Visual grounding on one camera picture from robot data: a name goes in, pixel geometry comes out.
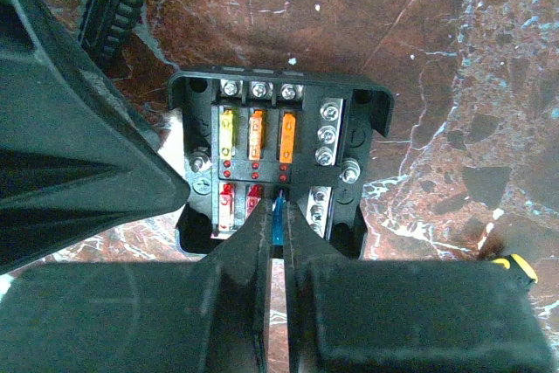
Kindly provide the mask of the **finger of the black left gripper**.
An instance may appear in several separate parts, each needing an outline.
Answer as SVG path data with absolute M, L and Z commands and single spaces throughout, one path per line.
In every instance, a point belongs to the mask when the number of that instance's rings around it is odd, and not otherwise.
M 1 0 L 3 273 L 183 206 L 158 145 L 43 0 Z

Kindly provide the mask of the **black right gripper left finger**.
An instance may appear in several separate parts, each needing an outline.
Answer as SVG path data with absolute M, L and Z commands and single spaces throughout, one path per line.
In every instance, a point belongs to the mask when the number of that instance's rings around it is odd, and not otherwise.
M 197 262 L 51 264 L 1 301 L 4 372 L 263 372 L 273 205 Z

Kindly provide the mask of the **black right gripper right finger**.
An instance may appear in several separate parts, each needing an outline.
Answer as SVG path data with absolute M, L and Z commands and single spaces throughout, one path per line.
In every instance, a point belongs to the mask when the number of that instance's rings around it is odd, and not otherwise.
M 350 259 L 283 208 L 293 372 L 551 372 L 514 279 L 492 261 Z

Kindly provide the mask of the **blue blade fuse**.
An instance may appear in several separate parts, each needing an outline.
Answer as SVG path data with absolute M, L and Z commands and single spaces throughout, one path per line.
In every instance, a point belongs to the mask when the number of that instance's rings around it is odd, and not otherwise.
M 284 232 L 283 232 L 283 207 L 285 204 L 284 191 L 281 190 L 276 197 L 273 204 L 273 228 L 272 240 L 274 245 L 283 245 Z

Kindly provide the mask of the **red blade fuse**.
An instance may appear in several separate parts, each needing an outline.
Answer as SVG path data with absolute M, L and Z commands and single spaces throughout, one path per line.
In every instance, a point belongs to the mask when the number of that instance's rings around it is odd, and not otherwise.
M 245 197 L 245 218 L 249 218 L 259 201 L 263 197 L 263 187 L 259 184 L 251 184 L 247 187 Z

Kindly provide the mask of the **black fuse box base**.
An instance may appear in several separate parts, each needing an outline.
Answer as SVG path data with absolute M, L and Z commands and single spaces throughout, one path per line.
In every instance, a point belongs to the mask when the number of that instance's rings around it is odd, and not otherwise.
M 364 76 L 211 66 L 175 73 L 168 101 L 182 113 L 190 186 L 176 226 L 183 252 L 208 254 L 269 199 L 296 204 L 319 237 L 362 255 L 362 187 L 373 137 L 390 131 L 389 89 Z

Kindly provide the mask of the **orange blade fuse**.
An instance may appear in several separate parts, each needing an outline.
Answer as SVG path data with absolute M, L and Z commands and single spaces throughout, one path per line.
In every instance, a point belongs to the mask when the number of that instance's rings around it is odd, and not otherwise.
M 282 116 L 279 138 L 279 161 L 281 163 L 293 162 L 296 121 L 295 114 L 284 113 Z
M 254 109 L 249 117 L 248 128 L 248 158 L 259 161 L 265 142 L 266 112 L 263 109 Z

